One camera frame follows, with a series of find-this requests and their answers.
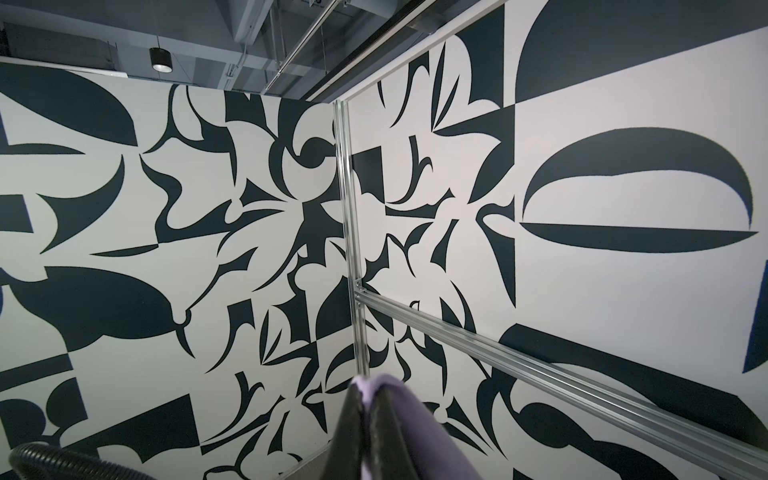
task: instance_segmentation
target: purple fabric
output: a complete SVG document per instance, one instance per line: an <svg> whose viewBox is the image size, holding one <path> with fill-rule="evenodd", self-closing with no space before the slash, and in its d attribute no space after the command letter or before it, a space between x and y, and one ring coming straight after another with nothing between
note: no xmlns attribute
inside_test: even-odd
<svg viewBox="0 0 768 480"><path fill-rule="evenodd" d="M400 421L402 437L421 480L482 480L442 425L403 382L382 374L369 379L357 376L352 383L362 393L366 417L376 392L384 385L389 387L392 409ZM366 480L363 478L366 473L370 478L367 466L364 462L362 480Z"/></svg>

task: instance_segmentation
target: wall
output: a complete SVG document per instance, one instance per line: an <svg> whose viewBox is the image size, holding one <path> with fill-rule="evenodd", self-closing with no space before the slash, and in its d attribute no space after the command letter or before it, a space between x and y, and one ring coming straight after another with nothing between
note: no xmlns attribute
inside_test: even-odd
<svg viewBox="0 0 768 480"><path fill-rule="evenodd" d="M767 25L510 1L417 45L349 99L365 287L768 449ZM486 478L713 477L369 313Z"/></svg>
<svg viewBox="0 0 768 480"><path fill-rule="evenodd" d="M354 374L327 104L0 65L0 478L275 478Z"/></svg>

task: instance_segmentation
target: black corrugated hose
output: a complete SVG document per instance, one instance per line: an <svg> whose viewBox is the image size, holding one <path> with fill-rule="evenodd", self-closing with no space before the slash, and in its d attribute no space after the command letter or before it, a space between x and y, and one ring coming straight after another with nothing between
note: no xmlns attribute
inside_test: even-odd
<svg viewBox="0 0 768 480"><path fill-rule="evenodd" d="M49 480L66 476L83 480L155 480L132 468L42 443L24 443L8 460L21 480Z"/></svg>

